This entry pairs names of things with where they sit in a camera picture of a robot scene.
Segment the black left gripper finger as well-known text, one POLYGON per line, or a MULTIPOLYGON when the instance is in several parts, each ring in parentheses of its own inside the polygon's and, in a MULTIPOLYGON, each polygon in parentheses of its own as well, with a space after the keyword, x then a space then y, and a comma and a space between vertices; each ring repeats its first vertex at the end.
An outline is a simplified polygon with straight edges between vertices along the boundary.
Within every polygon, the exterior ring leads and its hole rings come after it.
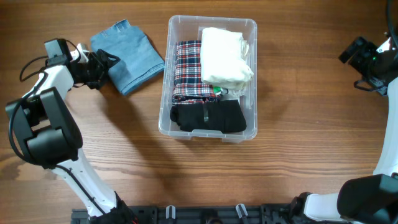
POLYGON ((108 52, 98 49, 96 51, 96 55, 98 57, 97 68, 100 70, 109 70, 111 67, 115 66, 118 62, 120 62, 120 58, 109 54, 108 52))
POLYGON ((109 82, 109 76, 103 75, 102 77, 91 78, 86 85, 92 90, 100 90, 107 82, 109 82))

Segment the blue denim jeans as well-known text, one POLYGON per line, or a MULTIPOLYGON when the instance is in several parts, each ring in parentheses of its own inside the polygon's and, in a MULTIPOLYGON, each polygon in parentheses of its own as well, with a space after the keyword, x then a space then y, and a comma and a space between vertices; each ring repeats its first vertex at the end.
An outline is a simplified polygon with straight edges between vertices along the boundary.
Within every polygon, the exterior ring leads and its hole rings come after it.
POLYGON ((120 59, 108 74, 122 95, 130 94, 165 68, 145 33, 126 19, 92 36, 90 47, 94 52, 101 49, 120 59))

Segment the plaid flannel shirt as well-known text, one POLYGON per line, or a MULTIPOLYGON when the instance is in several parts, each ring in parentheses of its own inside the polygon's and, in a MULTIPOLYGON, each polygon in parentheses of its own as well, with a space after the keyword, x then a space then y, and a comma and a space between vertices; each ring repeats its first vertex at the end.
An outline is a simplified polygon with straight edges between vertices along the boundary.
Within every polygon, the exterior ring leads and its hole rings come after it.
POLYGON ((176 43, 176 61, 172 103, 188 105, 220 100, 212 85, 201 80, 201 41, 188 40, 176 43))

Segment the cream cloth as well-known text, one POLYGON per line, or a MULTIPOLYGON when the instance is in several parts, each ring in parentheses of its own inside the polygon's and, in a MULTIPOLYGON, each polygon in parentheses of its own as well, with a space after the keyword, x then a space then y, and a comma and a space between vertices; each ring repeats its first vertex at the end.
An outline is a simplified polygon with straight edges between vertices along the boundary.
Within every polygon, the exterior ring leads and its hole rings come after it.
POLYGON ((228 90, 244 90, 254 78, 246 62, 249 53, 243 33, 204 28, 200 47, 201 81, 228 90))

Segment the white printed t-shirt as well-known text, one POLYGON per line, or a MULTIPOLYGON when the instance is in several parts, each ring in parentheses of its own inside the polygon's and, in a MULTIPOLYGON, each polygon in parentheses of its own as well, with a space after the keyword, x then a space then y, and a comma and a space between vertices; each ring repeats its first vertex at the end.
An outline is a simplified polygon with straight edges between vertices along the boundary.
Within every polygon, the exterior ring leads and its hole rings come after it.
POLYGON ((239 98, 240 96, 244 95, 245 90, 229 90, 227 88, 213 86, 213 92, 215 95, 220 95, 230 98, 239 98))

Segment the black garment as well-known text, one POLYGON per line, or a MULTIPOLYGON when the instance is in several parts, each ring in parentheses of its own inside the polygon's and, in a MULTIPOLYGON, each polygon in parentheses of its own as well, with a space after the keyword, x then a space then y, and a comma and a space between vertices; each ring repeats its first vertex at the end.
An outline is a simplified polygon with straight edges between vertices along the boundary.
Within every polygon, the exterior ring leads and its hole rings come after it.
POLYGON ((238 133, 247 128, 238 100, 175 105, 170 110, 170 119, 182 131, 207 129, 238 133))

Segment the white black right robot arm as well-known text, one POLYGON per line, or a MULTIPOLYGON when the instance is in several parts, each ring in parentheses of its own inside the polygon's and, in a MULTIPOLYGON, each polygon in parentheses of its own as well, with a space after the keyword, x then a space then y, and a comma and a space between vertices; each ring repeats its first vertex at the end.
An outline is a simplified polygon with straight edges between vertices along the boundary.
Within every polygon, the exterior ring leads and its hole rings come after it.
POLYGON ((361 74, 354 87, 388 99, 382 152, 373 174, 346 181, 333 194, 303 193, 289 205, 289 222, 397 223, 397 44, 356 38, 339 56, 361 74))

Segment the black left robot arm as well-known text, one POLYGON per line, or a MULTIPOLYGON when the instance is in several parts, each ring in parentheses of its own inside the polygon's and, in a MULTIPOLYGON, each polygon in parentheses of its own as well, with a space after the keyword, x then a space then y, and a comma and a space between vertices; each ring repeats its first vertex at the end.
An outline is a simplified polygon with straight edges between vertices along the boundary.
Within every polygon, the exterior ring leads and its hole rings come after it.
POLYGON ((24 96, 6 105, 8 137, 14 153, 26 163, 60 176, 84 203, 89 223, 138 223, 134 212, 104 183, 88 162, 83 138, 64 100, 72 88, 99 90, 120 59, 102 49, 90 52, 67 39, 44 43, 45 65, 24 96))

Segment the clear plastic storage container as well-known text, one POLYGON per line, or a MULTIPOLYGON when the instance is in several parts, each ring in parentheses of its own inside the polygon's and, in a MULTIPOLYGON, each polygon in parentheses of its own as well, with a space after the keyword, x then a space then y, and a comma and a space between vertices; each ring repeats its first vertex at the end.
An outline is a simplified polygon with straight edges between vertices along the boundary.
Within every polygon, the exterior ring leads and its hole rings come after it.
POLYGON ((159 131, 175 139, 190 140, 199 138, 219 138, 223 142, 243 142, 256 137, 257 125, 257 76, 251 80, 244 95, 239 98, 239 104, 246 120, 247 128, 238 133, 222 133, 220 131, 195 129, 191 132, 182 131, 171 121, 172 93, 174 88, 174 73, 176 63, 176 43, 183 40, 200 40, 202 30, 206 27, 216 27, 232 32, 241 32, 243 39, 249 44, 249 55, 246 63, 257 74, 257 24, 252 19, 184 16, 174 15, 169 19, 167 48, 165 56, 162 97, 159 112, 159 131))

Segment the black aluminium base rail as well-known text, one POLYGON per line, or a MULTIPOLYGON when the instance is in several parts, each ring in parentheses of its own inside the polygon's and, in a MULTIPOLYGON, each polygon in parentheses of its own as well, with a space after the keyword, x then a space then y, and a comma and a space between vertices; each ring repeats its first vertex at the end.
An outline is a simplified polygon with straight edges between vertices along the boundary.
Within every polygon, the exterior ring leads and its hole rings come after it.
POLYGON ((264 204, 246 206, 246 215, 239 216, 235 206, 228 207, 177 207, 175 218, 166 217, 165 207, 134 206, 130 208, 137 215, 139 223, 205 223, 211 215, 217 215, 223 223, 300 223, 299 217, 289 218, 288 204, 264 204))

